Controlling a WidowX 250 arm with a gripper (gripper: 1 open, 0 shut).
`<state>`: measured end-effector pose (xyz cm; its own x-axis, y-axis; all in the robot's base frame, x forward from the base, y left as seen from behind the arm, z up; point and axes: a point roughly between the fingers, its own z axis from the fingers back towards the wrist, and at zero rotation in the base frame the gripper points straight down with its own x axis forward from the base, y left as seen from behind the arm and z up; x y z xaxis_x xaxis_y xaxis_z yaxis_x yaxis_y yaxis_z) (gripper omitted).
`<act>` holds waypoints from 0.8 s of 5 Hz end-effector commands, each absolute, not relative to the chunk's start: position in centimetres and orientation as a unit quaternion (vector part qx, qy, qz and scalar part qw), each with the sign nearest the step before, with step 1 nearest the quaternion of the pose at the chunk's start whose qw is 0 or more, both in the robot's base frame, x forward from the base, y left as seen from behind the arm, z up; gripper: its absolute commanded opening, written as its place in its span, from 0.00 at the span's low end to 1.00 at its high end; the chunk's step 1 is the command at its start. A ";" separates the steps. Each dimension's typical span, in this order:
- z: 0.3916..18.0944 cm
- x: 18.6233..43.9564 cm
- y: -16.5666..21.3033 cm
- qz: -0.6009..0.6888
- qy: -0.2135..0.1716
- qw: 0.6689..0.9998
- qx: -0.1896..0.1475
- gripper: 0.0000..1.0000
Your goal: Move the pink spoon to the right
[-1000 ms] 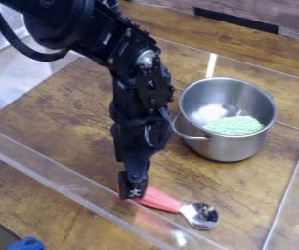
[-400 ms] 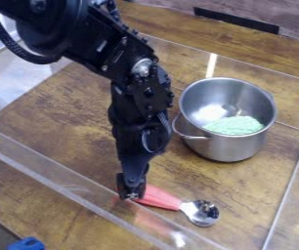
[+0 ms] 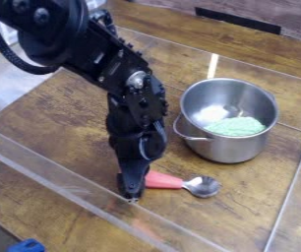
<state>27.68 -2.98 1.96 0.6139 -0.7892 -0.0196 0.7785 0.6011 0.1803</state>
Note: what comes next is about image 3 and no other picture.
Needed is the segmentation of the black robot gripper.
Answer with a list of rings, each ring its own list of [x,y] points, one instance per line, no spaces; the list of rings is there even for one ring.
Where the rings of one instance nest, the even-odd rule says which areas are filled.
[[[139,127],[126,103],[111,94],[109,108],[110,145],[121,167],[117,188],[125,199],[138,201],[145,193],[151,162],[163,156],[168,148],[165,121],[159,119],[146,128]]]

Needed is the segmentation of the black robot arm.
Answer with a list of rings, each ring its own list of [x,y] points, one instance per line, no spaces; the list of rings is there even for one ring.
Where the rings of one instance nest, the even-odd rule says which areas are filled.
[[[91,11],[86,0],[0,0],[0,52],[31,74],[65,68],[109,92],[117,185],[126,199],[139,199],[151,162],[168,148],[169,103],[142,53],[118,36],[110,11]]]

